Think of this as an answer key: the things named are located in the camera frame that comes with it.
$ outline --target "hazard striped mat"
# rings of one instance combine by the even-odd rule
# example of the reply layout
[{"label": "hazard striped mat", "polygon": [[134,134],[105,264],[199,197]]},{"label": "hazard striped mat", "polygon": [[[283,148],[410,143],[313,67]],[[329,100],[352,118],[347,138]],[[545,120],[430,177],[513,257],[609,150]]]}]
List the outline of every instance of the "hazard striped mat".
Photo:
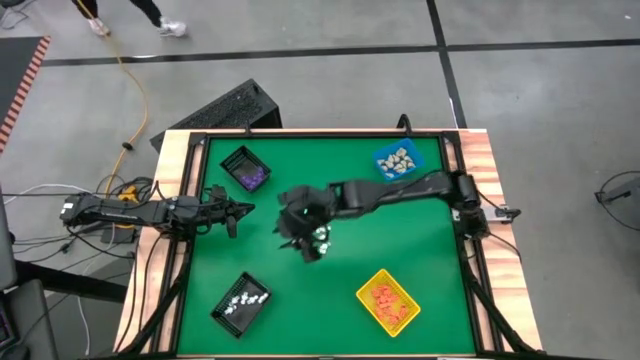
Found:
[{"label": "hazard striped mat", "polygon": [[48,36],[0,39],[0,154],[7,147],[50,41]]}]

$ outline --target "black tray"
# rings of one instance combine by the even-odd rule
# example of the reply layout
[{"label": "black tray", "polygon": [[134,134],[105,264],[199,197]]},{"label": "black tray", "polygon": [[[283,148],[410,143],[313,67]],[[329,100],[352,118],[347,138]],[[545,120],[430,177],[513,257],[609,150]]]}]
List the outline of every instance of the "black tray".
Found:
[{"label": "black tray", "polygon": [[271,175],[271,169],[244,145],[224,159],[220,166],[250,193],[258,190]]},{"label": "black tray", "polygon": [[[269,294],[269,297],[267,297],[262,304],[259,304],[256,301],[253,304],[240,306],[238,303],[238,308],[232,314],[225,314],[224,312],[229,306],[231,299],[234,296],[241,296],[245,291],[249,293],[249,296],[261,296],[267,293]],[[253,319],[255,319],[270,299],[271,291],[269,291],[269,289],[258,280],[254,279],[253,276],[249,275],[247,272],[243,272],[242,275],[240,275],[240,278],[236,280],[233,286],[231,286],[231,289],[227,291],[222,300],[220,300],[218,305],[216,305],[215,309],[213,309],[211,316],[229,333],[231,333],[231,335],[239,338],[245,333],[245,331],[247,331],[247,328],[251,325]]]}]

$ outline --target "white sneaker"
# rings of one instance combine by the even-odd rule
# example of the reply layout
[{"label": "white sneaker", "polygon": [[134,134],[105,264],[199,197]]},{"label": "white sneaker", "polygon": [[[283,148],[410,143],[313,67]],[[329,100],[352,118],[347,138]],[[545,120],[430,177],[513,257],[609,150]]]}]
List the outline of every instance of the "white sneaker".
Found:
[{"label": "white sneaker", "polygon": [[91,31],[98,36],[109,36],[111,34],[111,30],[105,25],[102,20],[95,18],[93,20],[88,20],[89,26],[91,27]]},{"label": "white sneaker", "polygon": [[160,22],[162,23],[158,28],[160,36],[181,37],[187,33],[187,25],[183,22],[171,21],[166,17],[161,17]]}]

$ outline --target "yellow cable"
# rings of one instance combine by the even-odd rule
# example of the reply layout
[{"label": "yellow cable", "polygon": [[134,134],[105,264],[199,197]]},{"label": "yellow cable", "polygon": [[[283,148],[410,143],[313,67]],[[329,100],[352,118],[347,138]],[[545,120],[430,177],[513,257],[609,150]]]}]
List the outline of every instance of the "yellow cable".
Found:
[{"label": "yellow cable", "polygon": [[[87,9],[87,7],[82,2],[82,0],[78,0],[78,4],[80,4],[82,11],[84,11],[84,13],[87,16],[89,16],[91,20],[95,20],[95,17],[93,17],[89,9]],[[144,128],[147,126],[147,122],[149,122],[149,100],[147,98],[147,92],[144,90],[144,87],[142,86],[142,84],[140,84],[140,81],[138,81],[138,79],[135,76],[133,76],[133,74],[129,71],[129,69],[127,69],[127,67],[122,62],[122,59],[120,58],[120,52],[118,51],[118,47],[116,46],[115,42],[108,35],[105,36],[105,38],[109,46],[111,46],[111,50],[116,56],[116,59],[118,59],[118,64],[120,65],[120,69],[124,71],[125,74],[129,75],[131,80],[133,80],[133,82],[138,86],[138,89],[142,94],[142,101],[144,102],[144,119],[142,120],[142,124],[140,124],[140,126],[138,127],[138,130],[136,130],[136,133],[133,134],[133,136],[128,141],[129,144],[133,145],[133,143],[136,141],[136,139],[138,138],[142,130],[144,130]],[[113,167],[113,170],[111,171],[111,176],[109,176],[109,181],[107,182],[107,187],[105,188],[105,191],[104,191],[106,194],[109,194],[109,191],[111,190],[111,184],[113,183],[113,178],[118,174],[118,171],[120,170],[120,164],[122,163],[122,159],[124,158],[124,154],[126,152],[127,152],[126,149],[122,149],[122,151],[120,151],[120,156],[118,156],[118,160],[116,161],[116,164]]]}]

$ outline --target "person's leg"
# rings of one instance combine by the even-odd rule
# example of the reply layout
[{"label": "person's leg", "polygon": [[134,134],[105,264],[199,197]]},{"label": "person's leg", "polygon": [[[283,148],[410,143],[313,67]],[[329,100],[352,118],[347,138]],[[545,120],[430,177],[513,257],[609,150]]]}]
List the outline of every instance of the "person's leg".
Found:
[{"label": "person's leg", "polygon": [[71,0],[71,2],[78,8],[82,16],[89,21],[91,31],[99,36],[109,35],[111,31],[109,31],[109,28],[103,24],[98,17],[98,3],[96,0]]},{"label": "person's leg", "polygon": [[147,15],[153,26],[158,28],[158,32],[162,36],[182,36],[187,31],[187,26],[179,21],[170,21],[162,16],[160,9],[153,0],[130,0],[133,5],[138,7]]}]

